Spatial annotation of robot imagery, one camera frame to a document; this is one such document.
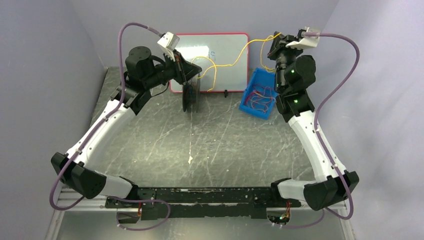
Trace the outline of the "black perforated cable spool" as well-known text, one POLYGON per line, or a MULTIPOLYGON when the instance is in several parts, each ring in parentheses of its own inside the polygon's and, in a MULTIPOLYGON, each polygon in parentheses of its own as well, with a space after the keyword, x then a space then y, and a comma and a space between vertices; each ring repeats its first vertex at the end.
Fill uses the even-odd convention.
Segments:
POLYGON ((195 77, 182 85, 182 110, 183 112, 198 112, 200 105, 201 75, 195 77))

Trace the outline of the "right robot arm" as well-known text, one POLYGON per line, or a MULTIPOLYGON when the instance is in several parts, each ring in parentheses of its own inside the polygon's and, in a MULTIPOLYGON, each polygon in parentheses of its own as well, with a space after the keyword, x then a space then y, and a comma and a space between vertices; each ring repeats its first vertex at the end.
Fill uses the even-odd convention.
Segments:
POLYGON ((303 201, 315 210, 328 209, 352 196, 360 179, 340 162, 322 131, 307 89, 316 81, 316 61, 303 51, 318 45, 321 33, 300 29, 297 35, 276 31, 267 57, 275 61, 275 103, 296 133, 314 173, 313 181, 284 179, 276 188, 283 199, 303 201))

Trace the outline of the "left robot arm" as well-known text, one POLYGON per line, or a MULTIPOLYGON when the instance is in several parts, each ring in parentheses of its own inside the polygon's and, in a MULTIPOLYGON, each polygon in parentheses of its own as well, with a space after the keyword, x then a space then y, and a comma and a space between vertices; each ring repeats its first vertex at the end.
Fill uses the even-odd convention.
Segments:
POLYGON ((94 170, 119 131, 142 110, 151 99, 151 89, 170 80, 179 84, 191 80, 202 68, 171 51, 164 58, 154 56, 146 46, 132 48, 125 59, 124 85, 119 85, 88 132, 66 153, 56 152, 51 158, 60 181, 87 199, 98 195, 130 198, 137 186, 122 177, 109 176, 94 170))

